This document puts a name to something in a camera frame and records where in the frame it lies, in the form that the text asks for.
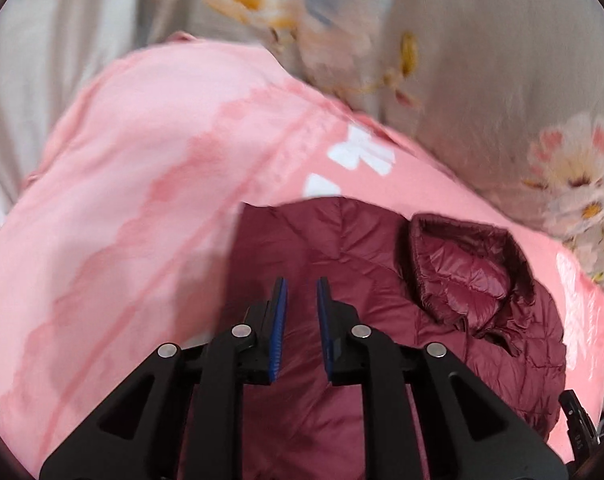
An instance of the maroon puffer jacket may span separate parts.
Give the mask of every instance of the maroon puffer jacket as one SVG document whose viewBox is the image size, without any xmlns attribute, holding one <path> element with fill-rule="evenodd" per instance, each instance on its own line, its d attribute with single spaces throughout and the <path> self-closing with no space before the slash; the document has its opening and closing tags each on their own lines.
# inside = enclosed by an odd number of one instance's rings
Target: maroon puffer jacket
<svg viewBox="0 0 604 480">
<path fill-rule="evenodd" d="M 356 200 L 246 206 L 231 255 L 220 328 L 289 282 L 283 366 L 247 386 L 245 479 L 357 479 L 364 472 L 361 391 L 323 369 L 315 282 L 399 344 L 440 341 L 545 438 L 564 388 L 562 324 L 509 232 Z"/>
</svg>

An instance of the pink blanket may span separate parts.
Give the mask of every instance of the pink blanket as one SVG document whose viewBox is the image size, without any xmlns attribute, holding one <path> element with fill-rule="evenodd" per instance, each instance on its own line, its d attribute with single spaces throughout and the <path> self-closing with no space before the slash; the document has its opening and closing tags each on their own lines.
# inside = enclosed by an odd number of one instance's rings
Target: pink blanket
<svg viewBox="0 0 604 480">
<path fill-rule="evenodd" d="M 242 202 L 342 194 L 510 229 L 564 320 L 566 387 L 598 419 L 604 295 L 568 251 L 266 50 L 180 39 L 82 92 L 0 231 L 0 434 L 29 471 L 157 345 L 207 340 Z M 570 459 L 565 421 L 550 445 Z"/>
</svg>

